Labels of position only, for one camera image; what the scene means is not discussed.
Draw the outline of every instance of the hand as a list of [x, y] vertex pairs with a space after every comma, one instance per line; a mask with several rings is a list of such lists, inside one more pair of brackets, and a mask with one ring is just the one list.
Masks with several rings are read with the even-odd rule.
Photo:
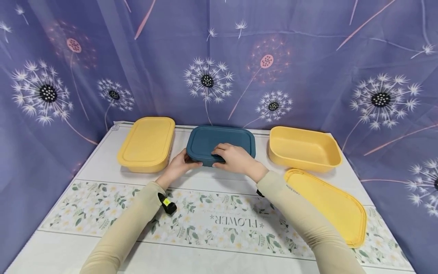
[[240, 146], [233, 146], [228, 143], [218, 144], [212, 151], [212, 154], [219, 155], [225, 160], [224, 164], [214, 163], [213, 167], [245, 174], [256, 183], [268, 172], [268, 169], [263, 164], [256, 161]]
[[186, 174], [187, 171], [201, 167], [201, 162], [193, 162], [187, 155], [186, 149], [183, 149], [175, 158], [172, 159], [170, 164], [165, 168], [164, 173], [156, 179], [156, 183], [166, 190], [171, 183], [176, 179]]

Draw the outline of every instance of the fabric backdrop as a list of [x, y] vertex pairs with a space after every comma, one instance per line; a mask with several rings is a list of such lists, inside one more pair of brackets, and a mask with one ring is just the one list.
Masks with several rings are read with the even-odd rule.
[[435, 273], [438, 2], [0, 0], [0, 271], [114, 120], [331, 132]]

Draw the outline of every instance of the beige sleeve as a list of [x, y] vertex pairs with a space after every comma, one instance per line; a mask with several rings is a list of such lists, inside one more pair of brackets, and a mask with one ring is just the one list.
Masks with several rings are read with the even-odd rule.
[[137, 193], [132, 204], [122, 213], [88, 256], [80, 274], [116, 274], [146, 224], [160, 209], [158, 193], [163, 189], [150, 182]]
[[280, 175], [268, 172], [257, 188], [310, 246], [321, 274], [365, 274], [335, 227]]

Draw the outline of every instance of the yellow lid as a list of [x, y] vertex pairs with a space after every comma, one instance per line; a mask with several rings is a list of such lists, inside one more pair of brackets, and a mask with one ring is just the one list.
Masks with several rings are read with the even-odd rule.
[[165, 161], [175, 129], [167, 117], [145, 117], [137, 120], [119, 150], [117, 159], [126, 167], [152, 167]]
[[356, 198], [300, 169], [288, 170], [284, 178], [335, 226], [349, 247], [364, 243], [367, 214]]

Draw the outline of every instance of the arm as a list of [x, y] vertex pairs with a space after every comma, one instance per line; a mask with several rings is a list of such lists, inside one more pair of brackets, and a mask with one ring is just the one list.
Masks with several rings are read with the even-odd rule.
[[254, 160], [238, 146], [219, 144], [212, 154], [225, 159], [213, 166], [243, 173], [257, 183], [257, 188], [274, 205], [315, 254], [321, 274], [364, 274], [353, 252], [333, 225], [285, 180]]
[[116, 274], [146, 224], [160, 209], [158, 193], [165, 194], [164, 191], [173, 181], [201, 165], [190, 162], [185, 149], [175, 156], [163, 175], [147, 184], [103, 235], [82, 266], [80, 274]]

